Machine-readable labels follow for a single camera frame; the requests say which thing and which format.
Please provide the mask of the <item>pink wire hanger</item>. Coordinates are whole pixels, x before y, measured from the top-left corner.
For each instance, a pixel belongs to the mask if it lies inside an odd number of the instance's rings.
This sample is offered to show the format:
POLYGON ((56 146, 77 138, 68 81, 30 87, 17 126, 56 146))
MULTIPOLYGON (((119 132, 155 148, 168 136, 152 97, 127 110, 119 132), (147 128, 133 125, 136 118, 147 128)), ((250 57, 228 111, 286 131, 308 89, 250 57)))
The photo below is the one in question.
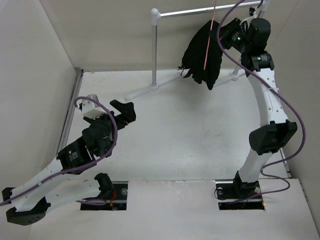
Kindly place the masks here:
MULTIPOLYGON (((215 16, 216 16, 216 7, 217 7, 217 0, 214 1, 213 15, 212 15, 211 23, 210 23, 210 28, 209 28, 210 32, 212 31, 213 25, 214 25, 214 20, 215 20, 215 16)), ((210 48, 210 41, 211 41, 211 37, 208 36, 206 52, 205 52, 205 59, 204 59, 204 64, 203 64, 203 70, 206 70, 206 67, 207 67, 209 48, 210 48)))

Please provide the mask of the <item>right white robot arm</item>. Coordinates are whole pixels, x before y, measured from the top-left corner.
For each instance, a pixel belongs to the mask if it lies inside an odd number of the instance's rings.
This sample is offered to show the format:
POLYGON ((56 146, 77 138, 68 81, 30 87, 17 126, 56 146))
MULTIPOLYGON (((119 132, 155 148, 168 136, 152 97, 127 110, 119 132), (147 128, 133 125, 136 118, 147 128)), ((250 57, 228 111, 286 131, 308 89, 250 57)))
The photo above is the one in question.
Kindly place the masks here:
POLYGON ((250 151, 245 163, 236 172, 232 183, 217 183, 219 200, 245 199, 253 195, 259 185, 260 171, 267 161, 284 147, 298 130, 274 94, 275 65, 265 50, 271 34, 271 24, 263 18, 254 18, 248 27, 235 18, 220 29, 219 39, 224 49, 235 48, 241 53, 241 64, 250 70, 251 84, 260 114, 260 127, 249 134, 250 151))

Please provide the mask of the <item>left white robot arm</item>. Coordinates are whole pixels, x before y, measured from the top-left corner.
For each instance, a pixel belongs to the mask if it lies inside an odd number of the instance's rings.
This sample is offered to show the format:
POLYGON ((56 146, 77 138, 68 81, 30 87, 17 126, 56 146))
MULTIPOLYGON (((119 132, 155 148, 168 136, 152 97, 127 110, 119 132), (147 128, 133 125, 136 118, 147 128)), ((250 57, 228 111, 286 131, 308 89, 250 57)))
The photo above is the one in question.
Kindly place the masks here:
POLYGON ((115 114, 99 103, 96 95, 81 97, 76 107, 89 126, 81 136, 60 150, 56 157, 36 176, 19 187, 2 190, 2 205, 8 223, 28 226, 43 219, 47 213, 71 202, 81 205, 115 206, 117 189, 107 173, 92 179, 79 179, 86 170, 112 155, 118 131, 136 120, 133 102, 112 100, 115 114))

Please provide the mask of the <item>black trousers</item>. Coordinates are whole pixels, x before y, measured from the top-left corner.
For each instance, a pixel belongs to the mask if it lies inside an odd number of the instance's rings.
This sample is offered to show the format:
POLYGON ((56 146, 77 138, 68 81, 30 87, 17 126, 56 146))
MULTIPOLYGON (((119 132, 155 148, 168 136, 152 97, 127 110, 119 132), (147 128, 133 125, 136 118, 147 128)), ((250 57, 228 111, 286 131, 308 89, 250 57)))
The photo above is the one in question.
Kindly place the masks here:
POLYGON ((219 22, 213 22, 212 31, 210 31, 211 20, 205 23, 193 36, 185 50, 179 70, 187 73, 184 78, 191 77, 197 84, 205 83, 209 90, 212 90, 221 70, 223 52, 217 43, 217 30, 219 22), (206 48, 210 36, 210 45, 207 58, 206 69, 203 70, 206 48))

